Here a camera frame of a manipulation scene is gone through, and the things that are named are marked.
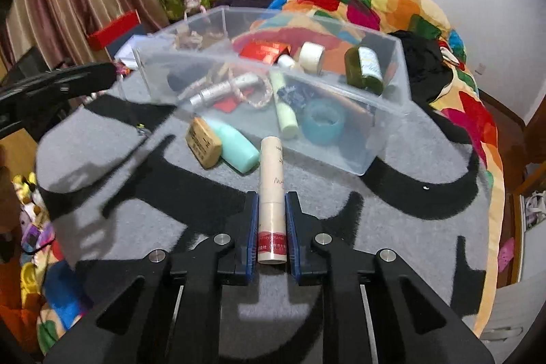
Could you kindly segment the wooden shelf cabinet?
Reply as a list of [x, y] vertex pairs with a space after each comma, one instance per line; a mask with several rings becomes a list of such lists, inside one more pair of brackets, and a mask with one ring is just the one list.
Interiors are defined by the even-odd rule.
[[511, 195], [516, 224], [511, 283], [545, 271], [545, 220], [534, 216], [528, 227], [531, 198], [545, 192], [545, 98], [524, 129], [524, 141], [531, 171]]

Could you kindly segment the white decorated pen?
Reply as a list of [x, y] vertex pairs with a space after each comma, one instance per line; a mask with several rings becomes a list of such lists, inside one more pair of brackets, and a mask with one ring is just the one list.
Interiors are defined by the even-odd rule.
[[191, 83], [186, 87], [178, 96], [177, 101], [183, 103], [191, 97], [200, 93], [202, 90], [208, 87], [212, 87], [215, 83], [215, 75], [207, 74], [204, 77], [199, 78], [197, 81]]

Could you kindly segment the purple spray bottle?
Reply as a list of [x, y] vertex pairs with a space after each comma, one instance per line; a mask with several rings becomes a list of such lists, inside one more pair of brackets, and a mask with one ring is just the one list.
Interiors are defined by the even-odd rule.
[[167, 83], [170, 90], [179, 94], [188, 86], [205, 77], [210, 67], [207, 64], [185, 64], [171, 68], [167, 74]]

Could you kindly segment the mint green bottle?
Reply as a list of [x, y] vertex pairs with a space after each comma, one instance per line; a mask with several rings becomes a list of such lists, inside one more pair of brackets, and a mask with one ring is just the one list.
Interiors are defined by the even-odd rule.
[[245, 175], [259, 163], [259, 151], [243, 134], [232, 126], [211, 118], [205, 119], [222, 143], [222, 159]]

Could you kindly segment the dark green glass bottle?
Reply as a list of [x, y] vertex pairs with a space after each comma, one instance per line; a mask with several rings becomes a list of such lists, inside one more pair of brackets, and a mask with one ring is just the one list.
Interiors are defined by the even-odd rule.
[[354, 46], [344, 55], [345, 76], [350, 86], [380, 96], [384, 90], [377, 54], [370, 48]]

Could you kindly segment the red packet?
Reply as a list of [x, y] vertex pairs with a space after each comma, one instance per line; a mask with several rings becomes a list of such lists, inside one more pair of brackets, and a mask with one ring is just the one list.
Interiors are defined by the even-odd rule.
[[[286, 43], [252, 41], [247, 42], [240, 51], [239, 56], [246, 59], [251, 59], [263, 64], [275, 64], [278, 58], [285, 54], [290, 54], [291, 47]], [[229, 81], [233, 77], [238, 77], [243, 74], [253, 73], [260, 78], [260, 81], [253, 87], [243, 90], [235, 89], [234, 94], [224, 97], [215, 102], [213, 107], [226, 114], [232, 113], [239, 105], [248, 104], [255, 109], [263, 109], [266, 107], [273, 97], [273, 89], [270, 78], [265, 74], [264, 70], [255, 72], [245, 72], [241, 65], [224, 64], [215, 74], [215, 81]]]

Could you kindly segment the large tan eraser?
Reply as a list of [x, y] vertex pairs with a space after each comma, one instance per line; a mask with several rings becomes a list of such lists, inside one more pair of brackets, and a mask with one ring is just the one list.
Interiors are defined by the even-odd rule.
[[195, 117], [191, 120], [185, 141], [204, 169], [214, 167], [222, 153], [222, 142], [204, 119]]

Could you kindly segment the teal tape roll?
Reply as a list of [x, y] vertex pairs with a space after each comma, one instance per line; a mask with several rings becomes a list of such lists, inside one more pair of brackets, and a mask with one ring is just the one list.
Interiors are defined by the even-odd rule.
[[345, 122], [345, 108], [338, 102], [314, 99], [304, 107], [302, 132], [313, 144], [329, 146], [340, 139]]

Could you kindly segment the white ointment tube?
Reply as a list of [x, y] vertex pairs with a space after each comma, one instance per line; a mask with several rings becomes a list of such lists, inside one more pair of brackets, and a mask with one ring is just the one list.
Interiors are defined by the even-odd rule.
[[200, 107], [215, 103], [224, 97], [234, 94], [236, 88], [243, 90], [255, 86], [260, 78], [253, 73], [233, 77], [229, 81], [222, 81], [214, 86], [204, 88], [189, 99], [192, 107]]

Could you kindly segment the beige tube red band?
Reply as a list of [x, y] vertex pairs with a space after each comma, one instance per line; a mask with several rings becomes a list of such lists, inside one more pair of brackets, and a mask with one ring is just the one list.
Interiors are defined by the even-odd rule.
[[283, 152], [278, 137], [261, 141], [257, 261], [287, 261]]

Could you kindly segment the beige cosmetic tube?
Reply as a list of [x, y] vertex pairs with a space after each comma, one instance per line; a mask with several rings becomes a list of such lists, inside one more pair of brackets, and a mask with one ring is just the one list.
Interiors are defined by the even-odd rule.
[[278, 58], [276, 64], [282, 68], [304, 73], [304, 68], [295, 59], [293, 59], [291, 55], [281, 55]]

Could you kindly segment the white bandage roll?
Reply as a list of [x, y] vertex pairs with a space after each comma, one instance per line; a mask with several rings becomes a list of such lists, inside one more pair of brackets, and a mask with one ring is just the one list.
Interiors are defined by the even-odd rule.
[[324, 46], [314, 42], [305, 42], [300, 49], [298, 63], [305, 73], [318, 76], [322, 71], [324, 53]]

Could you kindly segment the red box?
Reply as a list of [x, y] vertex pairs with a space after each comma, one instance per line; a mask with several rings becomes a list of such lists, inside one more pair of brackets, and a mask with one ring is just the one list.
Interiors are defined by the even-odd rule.
[[136, 10], [131, 10], [114, 19], [101, 30], [88, 35], [88, 45], [94, 51], [103, 50], [106, 46], [140, 24], [141, 20], [138, 12]]

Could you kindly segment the pale green stick tube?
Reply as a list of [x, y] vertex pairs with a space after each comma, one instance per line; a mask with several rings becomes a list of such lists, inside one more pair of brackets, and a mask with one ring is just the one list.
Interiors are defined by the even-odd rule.
[[297, 137], [299, 132], [299, 126], [295, 112], [291, 108], [291, 106], [283, 103], [277, 94], [278, 90], [281, 87], [286, 86], [283, 74], [278, 71], [270, 71], [269, 78], [273, 89], [278, 127], [279, 131], [281, 131], [281, 137], [283, 137], [285, 140], [294, 139], [295, 137]]

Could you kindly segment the blue Max staples box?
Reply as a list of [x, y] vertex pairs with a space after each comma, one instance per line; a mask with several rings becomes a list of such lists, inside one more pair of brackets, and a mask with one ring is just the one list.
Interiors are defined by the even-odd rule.
[[293, 83], [281, 87], [277, 94], [281, 101], [291, 106], [295, 112], [302, 112], [307, 103], [316, 97], [315, 91], [303, 83]]

